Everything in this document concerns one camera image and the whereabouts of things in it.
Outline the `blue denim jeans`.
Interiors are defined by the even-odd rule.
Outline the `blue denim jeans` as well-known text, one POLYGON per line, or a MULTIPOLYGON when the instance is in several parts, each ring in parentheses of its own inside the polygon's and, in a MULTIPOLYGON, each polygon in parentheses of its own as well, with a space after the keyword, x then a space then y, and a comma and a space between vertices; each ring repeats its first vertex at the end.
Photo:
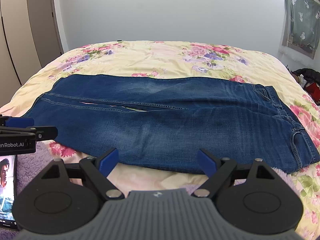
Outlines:
POLYGON ((55 126, 56 141, 92 156, 200 173, 198 150, 242 164, 255 158, 292 173, 319 161, 306 125, 271 86, 207 77, 79 75, 59 79, 27 117, 55 126))

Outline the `dark clothes pile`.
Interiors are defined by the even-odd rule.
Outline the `dark clothes pile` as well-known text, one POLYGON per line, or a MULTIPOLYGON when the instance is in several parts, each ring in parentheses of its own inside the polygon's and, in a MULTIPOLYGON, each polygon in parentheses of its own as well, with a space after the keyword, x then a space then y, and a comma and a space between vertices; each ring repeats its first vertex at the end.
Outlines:
POLYGON ((319 106, 320 73, 310 68, 302 68, 293 71, 291 75, 319 106))

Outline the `floral yellow bed quilt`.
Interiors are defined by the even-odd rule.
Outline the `floral yellow bed quilt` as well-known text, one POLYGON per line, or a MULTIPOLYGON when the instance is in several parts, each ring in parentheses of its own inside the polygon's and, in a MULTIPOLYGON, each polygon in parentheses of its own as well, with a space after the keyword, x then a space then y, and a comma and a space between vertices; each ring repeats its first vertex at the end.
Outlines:
MULTIPOLYGON (((319 106, 275 57, 227 45, 192 42, 121 41, 88 44, 64 53, 33 75, 2 115, 22 116, 42 93, 72 74, 107 74, 159 79, 204 76, 273 86, 295 113, 319 151, 319 106)), ((296 230, 304 239, 319 237, 319 163, 291 175, 275 171, 300 196, 304 215, 296 230)), ((118 164, 108 176, 121 191, 185 188, 192 193, 204 175, 152 170, 118 164)))

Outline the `beige wardrobe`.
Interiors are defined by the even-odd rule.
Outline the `beige wardrobe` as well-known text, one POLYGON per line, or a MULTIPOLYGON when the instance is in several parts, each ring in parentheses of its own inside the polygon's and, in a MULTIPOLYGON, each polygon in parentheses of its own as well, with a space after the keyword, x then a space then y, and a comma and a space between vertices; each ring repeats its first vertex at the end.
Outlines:
POLYGON ((1 106, 40 69, 27 0, 1 0, 1 106))

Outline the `grey door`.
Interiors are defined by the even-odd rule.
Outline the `grey door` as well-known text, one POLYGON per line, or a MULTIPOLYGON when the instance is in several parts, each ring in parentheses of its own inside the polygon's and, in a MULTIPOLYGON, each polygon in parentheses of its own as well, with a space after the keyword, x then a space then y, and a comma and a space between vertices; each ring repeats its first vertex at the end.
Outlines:
POLYGON ((27 6, 36 52, 45 67, 63 54, 54 0, 27 0, 27 6))

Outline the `smartphone with lit screen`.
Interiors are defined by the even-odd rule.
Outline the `smartphone with lit screen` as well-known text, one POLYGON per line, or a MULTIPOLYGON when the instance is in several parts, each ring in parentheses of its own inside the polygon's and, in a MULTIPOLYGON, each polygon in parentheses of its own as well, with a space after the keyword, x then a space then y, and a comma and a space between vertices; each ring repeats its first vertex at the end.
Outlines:
POLYGON ((16 156, 1 157, 1 228, 17 230, 17 223, 12 214, 16 195, 16 156))

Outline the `green floral window curtain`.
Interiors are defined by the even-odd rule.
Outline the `green floral window curtain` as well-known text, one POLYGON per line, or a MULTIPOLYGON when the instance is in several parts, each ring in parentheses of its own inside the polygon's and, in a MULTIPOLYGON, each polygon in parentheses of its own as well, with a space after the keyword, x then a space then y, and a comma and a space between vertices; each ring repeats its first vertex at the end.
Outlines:
POLYGON ((319 3, 285 0, 285 10, 282 45, 313 59, 319 45, 319 3))

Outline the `purple fuzzy blanket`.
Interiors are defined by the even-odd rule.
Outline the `purple fuzzy blanket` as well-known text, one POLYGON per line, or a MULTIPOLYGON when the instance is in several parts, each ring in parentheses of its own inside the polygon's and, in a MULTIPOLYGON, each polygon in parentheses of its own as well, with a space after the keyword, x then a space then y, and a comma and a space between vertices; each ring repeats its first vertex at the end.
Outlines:
POLYGON ((86 154, 63 146, 55 141, 41 141, 36 152, 17 156, 16 194, 18 195, 53 159, 64 163, 78 163, 86 154))

